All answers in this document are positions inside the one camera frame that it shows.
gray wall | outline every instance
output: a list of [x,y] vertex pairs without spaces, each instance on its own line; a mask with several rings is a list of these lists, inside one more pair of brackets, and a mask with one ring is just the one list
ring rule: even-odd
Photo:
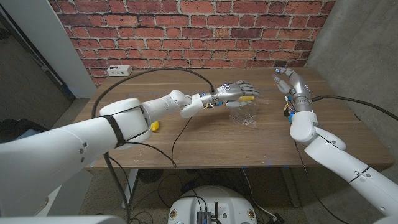
[[76,98],[91,98],[96,91],[59,18],[47,0],[0,0],[43,57]]
[[[368,101],[398,114],[398,2],[337,1],[306,67],[315,68],[337,95]],[[398,159],[398,122],[373,108],[348,104]],[[397,168],[394,164],[382,173],[398,183]],[[310,222],[340,223],[309,193],[302,170],[296,170],[295,175]],[[372,223],[382,217],[328,170],[310,169],[310,178],[324,203],[343,220]]]

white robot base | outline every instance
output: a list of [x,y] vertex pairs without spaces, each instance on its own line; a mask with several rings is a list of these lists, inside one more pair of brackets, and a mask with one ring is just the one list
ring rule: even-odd
[[[195,193],[206,202],[206,206]],[[168,219],[168,224],[214,222],[255,224],[257,218],[253,206],[242,195],[226,187],[206,185],[181,195],[180,199],[172,205]]]

brick wall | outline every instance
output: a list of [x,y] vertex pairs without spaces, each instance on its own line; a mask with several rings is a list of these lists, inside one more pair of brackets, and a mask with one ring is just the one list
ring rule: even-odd
[[134,68],[302,67],[334,1],[50,0],[93,81]]

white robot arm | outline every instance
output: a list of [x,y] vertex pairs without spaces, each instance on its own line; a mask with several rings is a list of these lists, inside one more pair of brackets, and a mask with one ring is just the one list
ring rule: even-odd
[[192,97],[181,91],[141,103],[117,101],[101,117],[0,144],[0,217],[33,215],[44,198],[89,163],[114,149],[127,149],[152,136],[150,125],[180,110],[190,118],[208,103],[258,95],[249,83],[225,84],[214,93]]
[[316,127],[318,120],[312,112],[310,90],[298,73],[289,68],[277,72],[285,73],[294,86],[290,88],[275,75],[279,90],[291,96],[296,111],[291,117],[291,137],[307,146],[305,152],[312,159],[345,179],[381,213],[386,216],[397,215],[398,185],[345,152],[346,145],[340,138]]

white power strip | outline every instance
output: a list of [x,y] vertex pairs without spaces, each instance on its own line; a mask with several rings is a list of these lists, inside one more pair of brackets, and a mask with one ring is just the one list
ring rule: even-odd
[[129,76],[132,68],[130,65],[111,65],[107,72],[109,76]]

